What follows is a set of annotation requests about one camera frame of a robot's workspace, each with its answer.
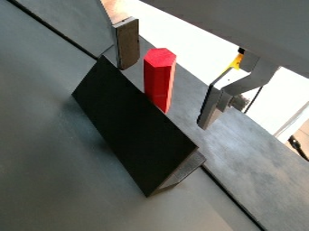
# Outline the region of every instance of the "gray table surface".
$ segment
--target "gray table surface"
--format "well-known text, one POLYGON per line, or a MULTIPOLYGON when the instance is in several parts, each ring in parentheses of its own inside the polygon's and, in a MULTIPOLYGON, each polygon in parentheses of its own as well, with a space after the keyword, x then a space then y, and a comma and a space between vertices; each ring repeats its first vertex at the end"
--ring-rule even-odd
POLYGON ((236 109, 205 135, 205 167, 266 230, 309 227, 309 163, 236 109))
POLYGON ((7 1, 0 19, 0 229, 258 230, 201 169, 143 196, 71 97, 94 60, 7 1))
POLYGON ((99 0, 12 0, 94 56, 114 44, 110 19, 99 0))

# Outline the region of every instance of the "black cable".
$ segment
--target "black cable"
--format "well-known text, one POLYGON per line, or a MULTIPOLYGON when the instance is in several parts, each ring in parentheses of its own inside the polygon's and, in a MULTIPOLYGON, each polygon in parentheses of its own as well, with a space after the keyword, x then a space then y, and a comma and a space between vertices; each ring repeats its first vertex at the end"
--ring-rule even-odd
POLYGON ((59 35, 72 46, 75 46, 91 58, 98 60, 98 57, 90 53, 78 43, 75 43, 54 26, 51 26, 34 12, 31 12, 16 0, 7 0, 20 11, 23 11, 32 19, 35 19, 44 27, 47 27, 56 35, 59 35))
POLYGON ((305 155, 304 151, 302 151, 302 147, 301 147, 301 143, 298 142, 298 140, 294 138, 294 136, 292 135, 289 138, 289 143, 290 146, 293 147, 293 149, 296 149, 297 153, 304 157, 304 159, 309 162, 309 158, 305 155))
POLYGON ((246 107, 246 110, 245 110, 244 114, 246 114, 246 113, 248 113, 248 110, 250 109, 250 107, 252 107, 252 105, 253 105, 253 102, 256 101, 256 99, 257 99, 257 97, 258 97, 260 92, 261 92, 261 90, 262 90, 262 89, 264 89, 264 86, 262 86, 262 87, 260 87, 260 89, 258 89, 258 91, 257 91, 257 93, 256 93, 256 96, 254 96, 254 98, 253 98, 253 100, 252 100, 252 102, 250 102, 249 106, 246 107))

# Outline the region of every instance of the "red hexagonal prism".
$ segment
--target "red hexagonal prism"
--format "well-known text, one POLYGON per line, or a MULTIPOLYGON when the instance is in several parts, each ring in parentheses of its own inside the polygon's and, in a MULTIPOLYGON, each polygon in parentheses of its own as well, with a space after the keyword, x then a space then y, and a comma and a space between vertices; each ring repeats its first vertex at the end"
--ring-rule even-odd
POLYGON ((170 107, 177 55, 166 48, 150 49, 143 57, 145 94, 166 113, 170 107))

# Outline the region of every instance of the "red block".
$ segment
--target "red block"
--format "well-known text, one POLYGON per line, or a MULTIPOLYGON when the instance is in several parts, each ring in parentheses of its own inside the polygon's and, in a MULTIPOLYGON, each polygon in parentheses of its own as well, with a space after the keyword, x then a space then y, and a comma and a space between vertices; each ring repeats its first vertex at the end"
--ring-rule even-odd
POLYGON ((143 58, 145 94, 166 113, 170 107, 177 55, 169 49, 150 49, 143 58))

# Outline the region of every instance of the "yellow part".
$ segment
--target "yellow part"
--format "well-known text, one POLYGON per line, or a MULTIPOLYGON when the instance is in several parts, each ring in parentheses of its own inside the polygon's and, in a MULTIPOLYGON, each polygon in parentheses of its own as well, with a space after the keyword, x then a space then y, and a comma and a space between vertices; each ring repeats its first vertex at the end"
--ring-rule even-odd
POLYGON ((229 64, 229 66, 226 67, 225 71, 229 68, 234 68, 236 70, 240 70, 240 64, 241 64, 241 60, 242 60, 244 55, 238 54, 237 58, 234 59, 234 61, 229 64))

